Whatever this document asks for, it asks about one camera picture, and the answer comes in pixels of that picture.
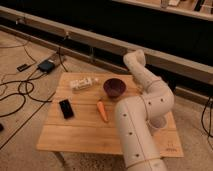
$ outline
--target wooden table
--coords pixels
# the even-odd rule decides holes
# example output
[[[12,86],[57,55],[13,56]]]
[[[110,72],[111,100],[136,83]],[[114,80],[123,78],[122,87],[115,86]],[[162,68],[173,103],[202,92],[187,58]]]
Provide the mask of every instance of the wooden table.
[[[99,84],[90,88],[73,92],[69,87],[71,80],[87,76],[98,77]],[[120,78],[126,85],[125,93],[111,100],[103,91],[103,83],[109,78]],[[50,106],[46,122],[43,126],[38,150],[55,152],[61,162],[65,162],[58,152],[82,152],[102,154],[122,154],[120,140],[114,123],[114,107],[125,97],[138,95],[138,87],[131,75],[95,74],[95,73],[64,73],[61,76],[56,94]],[[96,103],[102,99],[109,115],[109,123],[104,123],[97,110]],[[69,99],[75,116],[65,120],[58,102]],[[169,157],[183,156],[181,144],[171,113],[167,115],[167,127],[154,134],[154,139],[161,155]]]

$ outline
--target black phone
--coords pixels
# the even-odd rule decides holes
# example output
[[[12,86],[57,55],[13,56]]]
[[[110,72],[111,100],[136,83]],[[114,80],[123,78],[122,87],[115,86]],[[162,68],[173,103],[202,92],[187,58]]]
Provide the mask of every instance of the black phone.
[[[68,119],[68,118],[74,116],[72,107],[71,107],[70,102],[69,102],[68,99],[60,101],[59,105],[61,107],[61,111],[62,111],[65,119]]]

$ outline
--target carrot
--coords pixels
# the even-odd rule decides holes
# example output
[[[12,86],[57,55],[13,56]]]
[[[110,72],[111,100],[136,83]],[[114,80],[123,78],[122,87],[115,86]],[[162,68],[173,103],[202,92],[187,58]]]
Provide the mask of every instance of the carrot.
[[[103,121],[104,122],[109,122],[108,115],[107,115],[107,113],[105,111],[103,102],[99,100],[98,103],[97,103],[97,107],[98,107],[98,111],[99,111],[99,113],[100,113],[101,118],[103,119]]]

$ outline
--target cable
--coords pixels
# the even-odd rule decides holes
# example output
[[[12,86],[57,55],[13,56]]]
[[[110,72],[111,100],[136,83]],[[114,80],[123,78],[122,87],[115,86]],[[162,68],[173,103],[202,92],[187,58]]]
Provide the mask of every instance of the cable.
[[[53,97],[53,95],[55,94],[52,93],[48,98],[47,101],[49,99],[51,99]],[[42,103],[35,112],[32,113],[32,115],[1,145],[0,150],[2,150],[5,145],[7,145],[7,143],[27,124],[27,122],[45,105],[46,103]]]
[[[29,77],[31,77],[36,71],[37,71],[37,69],[36,69],[35,71],[33,71],[33,73],[31,73]],[[23,93],[23,92],[19,91],[19,87],[20,87],[20,86],[18,86],[18,93],[11,93],[11,94],[9,94],[9,95],[7,95],[7,96],[1,98],[0,101],[3,101],[3,100],[5,100],[5,99],[7,99],[7,98],[9,98],[9,97],[11,97],[11,96],[21,96],[21,97],[23,98],[23,102],[22,102],[22,104],[21,104],[17,109],[15,109],[14,111],[9,112],[9,113],[6,113],[6,114],[0,115],[0,118],[10,116],[10,115],[12,115],[12,114],[14,114],[14,113],[16,113],[16,112],[18,112],[19,110],[22,109],[22,107],[23,107],[23,106],[25,105],[25,103],[26,103],[26,97],[25,97],[25,95],[31,93],[31,92],[34,90],[34,84],[33,84],[32,82],[30,82],[30,81],[37,80],[37,79],[41,78],[43,75],[44,75],[44,74],[42,74],[42,75],[40,75],[40,76],[38,76],[38,77],[36,77],[36,78],[29,78],[29,77],[28,77],[27,80],[15,80],[15,81],[8,81],[8,82],[1,83],[0,86],[12,84],[12,83],[20,83],[20,84],[25,83],[25,84],[30,84],[30,85],[32,86],[32,88],[31,88],[30,90],[27,89],[26,92]]]
[[[208,137],[207,137],[207,142],[210,146],[210,148],[213,150],[213,146],[212,144],[210,143],[210,135],[211,135],[211,129],[212,129],[212,106],[213,106],[213,100],[211,102],[211,105],[210,105],[210,116],[209,116],[209,132],[208,132]]]
[[[61,46],[58,47],[58,57],[59,57],[61,66],[64,68],[64,71],[65,71],[65,72],[68,72],[68,70],[67,70],[66,67],[64,66],[64,64],[63,64],[63,62],[62,62],[62,59],[61,59]]]
[[[34,101],[37,101],[37,102],[42,102],[42,103],[51,103],[52,101],[49,101],[49,100],[46,101],[46,100],[36,99],[36,98],[34,98],[34,97],[32,97],[32,96],[30,95],[30,93],[31,93],[32,91],[29,92],[28,87],[27,87],[27,83],[28,83],[29,81],[31,81],[32,79],[35,79],[35,78],[31,78],[31,77],[33,76],[33,74],[34,74],[36,71],[37,71],[37,69],[36,69],[30,76],[28,76],[28,78],[27,78],[25,81],[23,81],[23,82],[21,82],[21,83],[19,84],[19,86],[18,86],[18,92],[21,93],[21,94],[27,95],[31,100],[34,100]],[[43,73],[43,74],[41,74],[39,77],[37,77],[36,79],[39,79],[39,78],[41,78],[41,77],[44,76],[44,75],[46,75],[46,74]],[[25,93],[21,92],[21,86],[22,86],[22,84],[24,84]]]
[[[19,72],[12,73],[12,74],[4,74],[3,77],[2,77],[2,79],[1,79],[0,84],[1,84],[1,83],[4,83],[4,79],[5,79],[7,76],[9,76],[9,75],[15,76],[15,75],[17,75],[18,73],[19,73]],[[4,86],[5,86],[5,88],[3,89],[2,93],[0,94],[0,97],[4,95],[4,93],[6,92],[6,90],[7,90],[7,88],[8,88],[7,85],[4,85]]]
[[[204,109],[203,109],[203,112],[202,112],[202,115],[201,115],[201,124],[202,124],[202,127],[203,127],[204,131],[206,132],[206,134],[207,134],[209,137],[213,138],[213,135],[212,135],[211,133],[209,134],[209,131],[206,129],[205,124],[204,124],[204,115],[205,115],[205,111],[206,111],[206,108],[209,106],[209,103],[210,103],[211,98],[212,98],[212,96],[209,97],[209,99],[207,100],[207,102],[206,102],[206,104],[205,104],[205,107],[204,107]]]
[[[205,107],[203,109],[203,112],[202,112],[202,115],[201,115],[201,124],[202,124],[202,127],[205,131],[205,133],[207,134],[207,142],[209,144],[209,147],[213,150],[213,146],[210,142],[210,138],[213,138],[213,135],[211,134],[211,130],[212,130],[212,107],[213,107],[213,99],[212,99],[212,96],[209,97],[209,99],[207,100],[206,104],[205,104]],[[207,107],[210,105],[210,113],[209,113],[209,128],[208,130],[206,129],[205,127],[205,124],[204,124],[204,115],[205,115],[205,111],[207,109]]]
[[[9,48],[18,48],[18,47],[23,47],[26,46],[29,43],[29,40],[25,42],[24,44],[21,45],[15,45],[15,46],[0,46],[0,49],[9,49]]]
[[[17,39],[16,36],[15,36],[15,39],[16,39],[18,42],[22,43],[21,40]],[[25,53],[26,53],[27,56],[33,61],[33,63],[31,64],[31,66],[32,66],[32,65],[35,65],[35,64],[37,63],[37,61],[29,54],[29,52],[27,51],[27,49],[26,49],[25,46],[26,46],[26,45],[23,44],[23,48],[24,48]]]

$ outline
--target purple bowl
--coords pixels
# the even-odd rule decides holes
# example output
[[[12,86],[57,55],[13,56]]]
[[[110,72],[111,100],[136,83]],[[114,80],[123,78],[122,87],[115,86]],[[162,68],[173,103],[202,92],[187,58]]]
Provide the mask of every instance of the purple bowl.
[[[103,88],[108,97],[116,98],[126,90],[126,84],[118,78],[111,78],[104,82]]]

